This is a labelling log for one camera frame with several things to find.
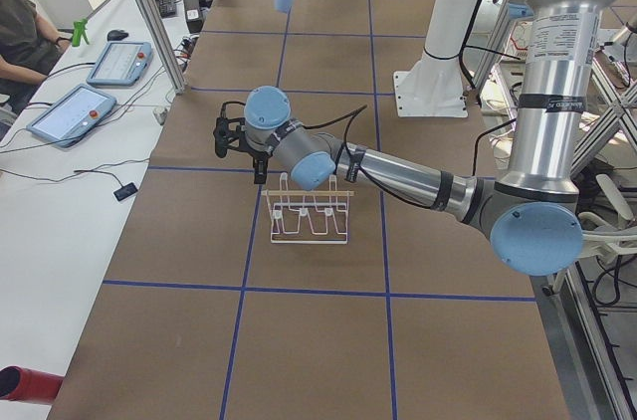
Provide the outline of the small black puck device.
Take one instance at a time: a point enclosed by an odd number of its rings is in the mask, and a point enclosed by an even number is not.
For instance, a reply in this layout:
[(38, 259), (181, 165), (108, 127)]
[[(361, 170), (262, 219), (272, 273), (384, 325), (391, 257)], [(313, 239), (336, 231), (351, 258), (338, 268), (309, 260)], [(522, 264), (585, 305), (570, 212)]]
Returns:
[(123, 201), (124, 199), (127, 199), (129, 197), (131, 197), (132, 195), (134, 195), (136, 192), (138, 191), (136, 185), (132, 182), (122, 185), (121, 187), (119, 187), (119, 189), (117, 189), (114, 193), (113, 196), (115, 197), (115, 199), (119, 202)]

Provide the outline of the far teach pendant tablet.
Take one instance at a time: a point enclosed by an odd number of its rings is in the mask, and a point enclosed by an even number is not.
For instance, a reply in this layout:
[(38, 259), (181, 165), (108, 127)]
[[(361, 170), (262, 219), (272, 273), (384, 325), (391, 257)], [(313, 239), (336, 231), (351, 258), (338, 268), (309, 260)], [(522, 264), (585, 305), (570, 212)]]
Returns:
[(93, 87), (131, 87), (152, 59), (148, 42), (109, 41), (87, 77)]

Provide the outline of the near teach pendant tablet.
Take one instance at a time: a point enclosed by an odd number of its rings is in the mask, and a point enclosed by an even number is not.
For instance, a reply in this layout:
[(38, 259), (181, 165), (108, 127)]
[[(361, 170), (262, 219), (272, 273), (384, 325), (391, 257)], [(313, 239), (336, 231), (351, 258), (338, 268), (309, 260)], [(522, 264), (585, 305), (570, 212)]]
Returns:
[(116, 98), (88, 85), (78, 85), (30, 122), (36, 137), (66, 148), (79, 142), (111, 112)]

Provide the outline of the aluminium frame post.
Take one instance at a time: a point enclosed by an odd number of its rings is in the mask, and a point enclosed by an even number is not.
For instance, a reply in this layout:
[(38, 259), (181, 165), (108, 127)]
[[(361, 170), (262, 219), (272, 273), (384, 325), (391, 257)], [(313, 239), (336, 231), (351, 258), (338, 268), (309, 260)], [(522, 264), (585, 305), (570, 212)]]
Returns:
[(154, 43), (156, 52), (177, 95), (184, 92), (186, 84), (182, 70), (176, 60), (171, 42), (164, 28), (155, 0), (135, 0)]

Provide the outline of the black computer mouse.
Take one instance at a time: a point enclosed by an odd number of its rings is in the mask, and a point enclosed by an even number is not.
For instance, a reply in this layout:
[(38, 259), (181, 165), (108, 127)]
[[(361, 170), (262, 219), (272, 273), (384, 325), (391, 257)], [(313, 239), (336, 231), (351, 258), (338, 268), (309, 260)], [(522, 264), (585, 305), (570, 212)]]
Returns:
[(108, 41), (121, 41), (128, 37), (128, 33), (122, 29), (114, 29), (110, 30), (106, 34), (106, 39)]

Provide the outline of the red cylinder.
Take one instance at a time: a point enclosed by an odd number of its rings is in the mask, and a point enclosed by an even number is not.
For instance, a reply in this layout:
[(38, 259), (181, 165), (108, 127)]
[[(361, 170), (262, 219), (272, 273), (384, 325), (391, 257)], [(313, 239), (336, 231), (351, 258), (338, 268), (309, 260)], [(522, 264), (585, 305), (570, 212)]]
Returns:
[(64, 377), (19, 366), (1, 370), (1, 399), (32, 404), (52, 405)]

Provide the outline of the green clamp tool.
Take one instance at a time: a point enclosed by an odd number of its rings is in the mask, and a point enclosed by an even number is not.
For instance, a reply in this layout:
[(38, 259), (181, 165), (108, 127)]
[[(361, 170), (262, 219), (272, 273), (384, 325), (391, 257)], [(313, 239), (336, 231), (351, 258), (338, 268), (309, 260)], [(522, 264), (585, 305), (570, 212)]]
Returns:
[(88, 20), (86, 18), (76, 20), (73, 23), (73, 35), (72, 35), (73, 47), (79, 47), (81, 43), (86, 43), (87, 45), (90, 43), (88, 34), (87, 34), (87, 25), (88, 25)]

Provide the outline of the teach pendant tablet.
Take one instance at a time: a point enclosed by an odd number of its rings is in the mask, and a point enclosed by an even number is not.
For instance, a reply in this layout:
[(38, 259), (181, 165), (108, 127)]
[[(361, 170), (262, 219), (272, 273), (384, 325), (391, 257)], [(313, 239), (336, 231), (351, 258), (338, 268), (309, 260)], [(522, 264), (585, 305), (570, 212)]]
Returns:
[(109, 41), (87, 77), (93, 87), (131, 87), (152, 59), (148, 42)]
[(36, 137), (66, 148), (79, 142), (111, 112), (116, 98), (88, 85), (78, 85), (30, 122)]

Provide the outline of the white pedestal column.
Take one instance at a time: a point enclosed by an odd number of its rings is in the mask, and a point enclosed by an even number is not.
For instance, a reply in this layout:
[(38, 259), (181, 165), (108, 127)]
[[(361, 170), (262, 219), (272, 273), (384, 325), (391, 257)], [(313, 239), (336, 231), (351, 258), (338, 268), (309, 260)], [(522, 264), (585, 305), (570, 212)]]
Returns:
[(475, 7), (481, 0), (435, 0), (422, 57), (409, 71), (394, 74), (401, 117), (468, 115), (460, 54)]

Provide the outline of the seated person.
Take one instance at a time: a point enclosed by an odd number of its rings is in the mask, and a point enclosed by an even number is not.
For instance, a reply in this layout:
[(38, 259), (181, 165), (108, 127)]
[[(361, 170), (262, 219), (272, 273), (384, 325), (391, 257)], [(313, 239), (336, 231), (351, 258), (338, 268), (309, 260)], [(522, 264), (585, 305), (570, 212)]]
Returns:
[(71, 47), (30, 0), (1, 0), (1, 94), (16, 115)]

